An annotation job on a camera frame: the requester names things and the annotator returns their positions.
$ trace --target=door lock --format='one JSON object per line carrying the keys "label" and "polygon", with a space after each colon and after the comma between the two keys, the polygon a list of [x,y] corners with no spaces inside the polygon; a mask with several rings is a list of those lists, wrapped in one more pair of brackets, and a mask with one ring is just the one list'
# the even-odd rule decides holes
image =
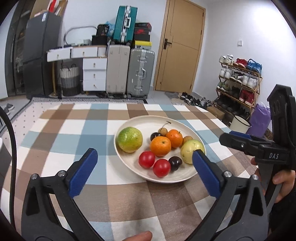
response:
{"label": "door lock", "polygon": [[170,42],[168,42],[168,39],[165,39],[165,43],[164,43],[164,45],[163,45],[163,49],[166,49],[166,46],[168,45],[168,44],[173,44],[173,43],[170,43]]}

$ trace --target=tomato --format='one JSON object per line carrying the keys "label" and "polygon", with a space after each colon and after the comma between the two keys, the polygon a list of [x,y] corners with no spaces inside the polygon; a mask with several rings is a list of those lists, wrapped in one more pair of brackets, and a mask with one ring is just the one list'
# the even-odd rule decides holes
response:
{"label": "tomato", "polygon": [[144,151],[139,156],[139,164],[143,168],[150,168],[153,166],[155,162],[155,155],[152,151]]}
{"label": "tomato", "polygon": [[153,172],[157,177],[165,177],[170,172],[170,163],[166,159],[159,159],[153,166]]}

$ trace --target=refrigerator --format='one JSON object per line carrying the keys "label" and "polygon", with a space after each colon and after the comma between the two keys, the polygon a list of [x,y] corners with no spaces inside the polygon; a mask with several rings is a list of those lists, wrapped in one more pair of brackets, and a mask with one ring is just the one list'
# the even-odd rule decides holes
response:
{"label": "refrigerator", "polygon": [[23,49],[23,74],[28,99],[53,92],[52,63],[47,51],[57,47],[62,18],[45,12],[27,23]]}

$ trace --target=white plate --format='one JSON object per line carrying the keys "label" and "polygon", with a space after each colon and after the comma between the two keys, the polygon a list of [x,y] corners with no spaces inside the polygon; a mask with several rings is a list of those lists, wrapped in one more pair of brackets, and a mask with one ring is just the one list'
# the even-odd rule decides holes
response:
{"label": "white plate", "polygon": [[[121,127],[119,127],[116,135],[114,136],[115,150],[117,152],[117,155],[122,160],[122,162],[130,170],[132,170],[134,173],[138,174],[142,178],[152,182],[156,182],[156,183],[178,183],[193,177],[197,173],[193,165],[183,162],[183,164],[179,167],[177,171],[170,172],[167,176],[163,178],[158,178],[153,173],[152,168],[144,169],[139,165],[138,161],[139,161],[140,154],[143,151],[150,150],[149,146],[151,142],[150,141],[151,134],[154,132],[157,132],[167,121],[171,122],[171,124],[165,125],[165,128],[168,129],[168,131],[170,131],[171,129],[176,129],[178,131],[181,131],[181,134],[183,135],[183,137],[191,136],[193,139],[200,141],[204,145],[201,138],[186,125],[167,117],[154,116],[154,115],[144,115],[144,116],[139,116],[139,117],[134,117],[129,119]],[[116,145],[116,137],[119,135],[120,131],[129,126],[139,129],[143,135],[143,145],[134,153],[126,153]],[[164,157],[160,157],[160,158],[156,157],[156,161],[162,158],[168,160],[172,156],[178,156],[181,158],[180,148],[172,149],[169,152],[169,154],[167,154]]]}

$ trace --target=wall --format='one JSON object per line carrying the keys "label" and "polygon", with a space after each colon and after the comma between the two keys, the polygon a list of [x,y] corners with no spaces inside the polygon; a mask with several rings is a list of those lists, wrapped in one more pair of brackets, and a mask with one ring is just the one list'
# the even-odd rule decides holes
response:
{"label": "wall", "polygon": [[[254,59],[262,64],[263,81],[258,102],[276,84],[291,86],[296,96],[296,39],[284,17],[269,0],[225,0],[207,8],[208,29],[204,54],[193,91],[214,100],[221,55]],[[243,46],[237,46],[243,40]]]}
{"label": "wall", "polygon": [[15,12],[15,8],[17,3],[8,13],[6,18],[4,19],[3,23],[0,26],[0,99],[7,97],[7,90],[6,90],[6,82],[5,82],[5,47],[6,47],[6,39],[7,34],[10,26],[10,22]]}
{"label": "wall", "polygon": [[[192,2],[200,5],[201,7],[205,7],[207,0],[192,0]],[[131,5],[137,7],[138,14],[136,21],[150,22],[152,25],[152,51],[155,52],[155,62],[151,80],[152,85],[154,80],[158,48],[160,44],[160,36],[163,27],[166,0],[85,0],[83,4],[81,4],[81,1],[79,0],[69,0],[63,18],[60,44],[62,45],[63,43],[65,32],[71,27],[97,26],[98,24],[105,23],[106,21],[114,24],[116,21],[118,7],[120,5]],[[91,39],[91,35],[95,33],[96,30],[94,28],[73,30],[69,32],[66,40],[68,43],[82,43],[83,39]]]}

